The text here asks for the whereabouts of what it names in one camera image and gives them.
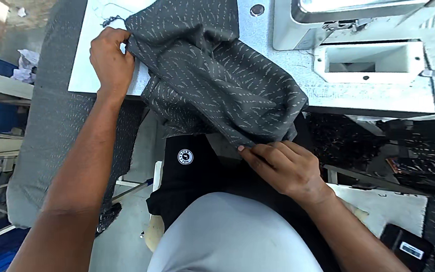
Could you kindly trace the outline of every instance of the white table surface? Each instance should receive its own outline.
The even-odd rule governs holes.
[[[115,15],[127,18],[153,2],[154,0],[88,0],[69,91],[95,93],[100,88],[100,82],[89,61],[89,48],[92,39],[102,31],[100,24],[104,19]],[[265,12],[253,17],[249,10],[256,3],[264,5]],[[414,82],[406,85],[330,84],[313,72],[311,52],[274,50],[271,47],[274,18],[271,3],[271,0],[238,0],[240,40],[292,75],[308,95],[310,106],[435,113],[430,78],[417,77]],[[122,20],[117,20],[110,26],[125,28]],[[148,80],[147,67],[137,64],[128,94],[140,95]]]

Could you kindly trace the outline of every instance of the label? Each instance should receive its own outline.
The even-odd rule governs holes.
[[[190,164],[194,160],[194,155],[192,155],[191,151],[183,149],[177,155],[177,159],[181,164]]]
[[[424,255],[424,251],[410,244],[407,244],[406,242],[402,242],[402,244],[400,244],[399,249],[408,253],[409,255],[416,257],[417,259],[422,259],[422,256]]]

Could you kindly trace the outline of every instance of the black patterned fabric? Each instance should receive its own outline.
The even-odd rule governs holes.
[[[236,0],[158,0],[125,23],[127,49],[150,71],[142,98],[168,136],[220,132],[236,146],[296,136],[308,98],[238,40]]]

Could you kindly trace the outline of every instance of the hand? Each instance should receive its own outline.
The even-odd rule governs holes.
[[[318,158],[295,143],[239,146],[238,151],[259,176],[302,206],[335,197],[334,191],[321,179]]]
[[[97,97],[122,102],[129,89],[135,68],[135,57],[120,50],[120,44],[129,39],[130,33],[123,29],[105,28],[91,42],[90,62],[100,80]]]

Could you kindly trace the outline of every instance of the floor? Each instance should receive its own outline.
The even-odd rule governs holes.
[[[156,116],[149,112],[142,122],[135,141],[132,164],[124,180],[143,182],[154,176],[155,161],[163,160],[165,140]],[[130,189],[117,185],[114,195]],[[90,272],[147,271],[152,252],[147,248],[142,231],[148,227],[150,214],[146,199],[152,193],[147,187],[128,195],[117,219],[93,243]]]
[[[57,0],[0,0],[9,6],[6,28],[0,36],[0,59],[18,65],[18,49],[41,52],[45,38],[45,26],[50,10]],[[17,15],[24,7],[27,16]]]

